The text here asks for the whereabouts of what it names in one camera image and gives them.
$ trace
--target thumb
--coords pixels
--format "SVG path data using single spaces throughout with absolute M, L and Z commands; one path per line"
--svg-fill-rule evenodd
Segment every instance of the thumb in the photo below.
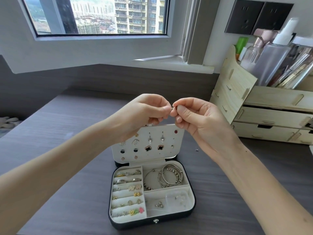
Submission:
M 177 113 L 182 117 L 184 121 L 191 123 L 195 126 L 198 126 L 199 123 L 203 120 L 202 115 L 198 115 L 182 105 L 177 106 Z
M 149 117 L 151 118 L 162 118 L 170 114 L 171 107 L 170 106 L 163 106 L 163 107 L 154 107 L 148 105 L 149 109 Z

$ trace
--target wall socket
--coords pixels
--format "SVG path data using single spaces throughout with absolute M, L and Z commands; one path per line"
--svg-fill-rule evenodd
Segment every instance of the wall socket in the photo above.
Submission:
M 293 4 L 235 0 L 225 33 L 251 35 L 257 28 L 280 30 Z
M 225 33 L 250 35 L 263 5 L 263 1 L 235 0 Z
M 265 2 L 252 30 L 252 34 L 257 28 L 280 30 L 292 7 L 293 4 L 290 3 Z

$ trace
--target dark wooden desk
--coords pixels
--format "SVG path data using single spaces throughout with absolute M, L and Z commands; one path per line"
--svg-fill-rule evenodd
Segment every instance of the dark wooden desk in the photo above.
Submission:
M 59 95 L 0 139 L 0 174 L 105 119 L 132 98 L 84 90 Z M 309 147 L 252 139 L 243 142 L 313 213 L 313 157 Z M 178 156 L 197 198 L 197 206 L 188 218 L 128 231 L 115 230 L 107 215 L 110 180 L 115 170 L 108 148 L 59 189 L 18 234 L 264 234 L 223 171 L 195 148 L 195 141 L 185 133 Z

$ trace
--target white velvet lining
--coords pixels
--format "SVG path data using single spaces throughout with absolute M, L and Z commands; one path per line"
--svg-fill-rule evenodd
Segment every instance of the white velvet lining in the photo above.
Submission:
M 180 170 L 183 171 L 184 178 L 183 178 L 182 183 L 178 184 L 177 186 L 162 188 L 160 183 L 158 182 L 158 179 L 157 179 L 158 173 L 157 172 L 150 172 L 149 175 L 147 176 L 145 182 L 148 186 L 150 186 L 154 190 L 145 190 L 144 191 L 143 190 L 143 179 L 144 179 L 145 175 L 149 171 L 151 171 L 152 169 L 161 170 L 164 165 L 169 164 L 169 163 L 176 165 Z M 113 178 L 112 198 L 114 196 L 117 196 L 117 199 L 111 200 L 110 209 L 111 209 L 111 207 L 118 206 L 118 208 L 111 210 L 111 218 L 114 222 L 125 223 L 125 222 L 145 219 L 147 217 L 161 216 L 161 215 L 171 213 L 167 208 L 165 196 L 168 192 L 175 191 L 177 189 L 185 190 L 188 193 L 188 196 L 190 198 L 190 201 L 192 204 L 191 208 L 194 206 L 194 203 L 195 203 L 194 194 L 193 194 L 191 187 L 190 187 L 190 184 L 187 180 L 186 172 L 179 162 L 168 161 L 168 162 L 159 162 L 159 163 L 152 163 L 152 164 L 143 164 L 141 167 L 124 166 L 124 167 L 120 167 L 118 170 L 116 170 L 115 175 L 118 172 L 134 173 L 136 170 L 140 170 L 142 172 L 142 174 L 141 175 L 132 175 L 132 176 L 114 177 Z M 166 178 L 168 179 L 169 182 L 175 182 L 176 176 L 172 172 L 166 171 L 165 173 L 166 173 Z M 115 185 L 116 181 L 119 179 L 126 180 L 126 181 L 132 181 L 133 178 L 140 178 L 141 181 Z M 140 190 L 128 191 L 128 186 L 135 185 L 135 184 L 141 184 L 142 188 Z M 118 187 L 120 188 L 119 191 L 113 191 L 113 189 L 117 189 Z M 140 192 L 143 195 L 135 197 L 135 196 L 133 196 L 134 192 Z M 134 204 L 131 206 L 126 205 L 129 200 L 131 200 L 132 202 L 136 202 L 138 199 L 142 200 L 142 203 L 140 205 L 138 205 L 138 204 Z M 155 205 L 158 204 L 160 201 L 164 205 L 164 208 L 155 207 Z M 123 213 L 124 211 L 130 211 L 130 210 L 133 210 L 136 208 L 139 209 L 139 207 L 142 207 L 144 209 L 144 212 L 142 214 L 138 213 L 138 214 L 133 215 L 133 216 L 126 215 L 126 216 L 116 217 L 118 213 Z

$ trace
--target black jewelry box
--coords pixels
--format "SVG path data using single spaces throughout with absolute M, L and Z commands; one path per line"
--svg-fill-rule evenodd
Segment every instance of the black jewelry box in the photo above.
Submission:
M 176 161 L 184 130 L 145 126 L 112 146 L 118 167 L 112 175 L 109 219 L 128 229 L 189 216 L 196 197 L 184 166 Z

